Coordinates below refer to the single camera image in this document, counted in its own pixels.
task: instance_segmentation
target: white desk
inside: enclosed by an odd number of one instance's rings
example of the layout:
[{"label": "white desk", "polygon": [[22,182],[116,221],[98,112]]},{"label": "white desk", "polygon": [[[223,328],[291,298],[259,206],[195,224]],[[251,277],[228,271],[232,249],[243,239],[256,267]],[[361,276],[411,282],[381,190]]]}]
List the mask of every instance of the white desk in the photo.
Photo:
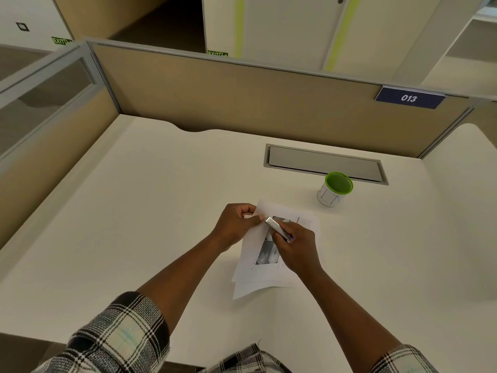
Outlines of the white desk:
[{"label": "white desk", "polygon": [[[316,191],[324,177],[264,168],[266,143],[381,159],[390,185],[356,181],[343,204],[323,207]],[[330,275],[439,370],[494,366],[495,335],[482,336],[494,313],[480,301],[478,273],[422,161],[189,133],[124,115],[0,250],[0,332],[65,343],[207,235],[226,203],[260,198],[315,212]],[[307,291],[270,288],[232,300],[240,247],[207,272],[172,335],[169,360],[206,366],[262,339],[294,372],[350,371]]]}]

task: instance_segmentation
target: number sign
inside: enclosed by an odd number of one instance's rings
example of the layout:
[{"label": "number sign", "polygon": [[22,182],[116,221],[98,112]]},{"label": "number sign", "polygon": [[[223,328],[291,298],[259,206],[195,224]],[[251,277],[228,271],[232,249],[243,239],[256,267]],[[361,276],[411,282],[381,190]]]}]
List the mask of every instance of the number sign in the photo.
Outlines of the number sign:
[{"label": "number sign", "polygon": [[400,87],[382,87],[375,101],[435,109],[444,99],[444,94],[402,89]]}]

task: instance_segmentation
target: person's left hand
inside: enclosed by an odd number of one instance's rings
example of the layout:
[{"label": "person's left hand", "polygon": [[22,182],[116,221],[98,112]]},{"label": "person's left hand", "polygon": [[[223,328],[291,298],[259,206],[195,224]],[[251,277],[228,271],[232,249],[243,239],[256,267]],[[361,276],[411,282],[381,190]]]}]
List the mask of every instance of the person's left hand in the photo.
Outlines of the person's left hand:
[{"label": "person's left hand", "polygon": [[217,240],[222,251],[241,240],[250,228],[259,225],[264,220],[264,215],[244,218],[246,214],[255,212],[252,204],[228,204],[219,216],[219,220],[210,236]]}]

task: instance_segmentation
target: paper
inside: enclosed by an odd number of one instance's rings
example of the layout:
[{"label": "paper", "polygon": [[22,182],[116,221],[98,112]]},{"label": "paper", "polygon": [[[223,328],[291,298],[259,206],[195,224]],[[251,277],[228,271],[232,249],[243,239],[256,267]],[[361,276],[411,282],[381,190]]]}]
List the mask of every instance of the paper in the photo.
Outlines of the paper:
[{"label": "paper", "polygon": [[[319,219],[311,212],[299,211],[261,200],[254,215],[258,214],[264,214],[266,217],[271,216],[275,220],[293,221],[313,230],[318,246]],[[269,233],[269,226],[264,223],[252,228],[245,235],[242,241],[240,260],[233,275],[233,282],[236,283],[233,299],[271,286],[302,286],[299,277],[283,262]]]}]

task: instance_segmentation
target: white cup with green rim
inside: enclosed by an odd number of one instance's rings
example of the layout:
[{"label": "white cup with green rim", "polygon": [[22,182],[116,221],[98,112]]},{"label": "white cup with green rim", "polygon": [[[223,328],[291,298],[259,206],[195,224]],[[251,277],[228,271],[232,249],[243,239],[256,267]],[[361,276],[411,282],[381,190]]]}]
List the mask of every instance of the white cup with green rim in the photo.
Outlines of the white cup with green rim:
[{"label": "white cup with green rim", "polygon": [[354,183],[347,175],[334,171],[326,175],[325,183],[318,191],[318,200],[326,207],[336,207],[353,189]]}]

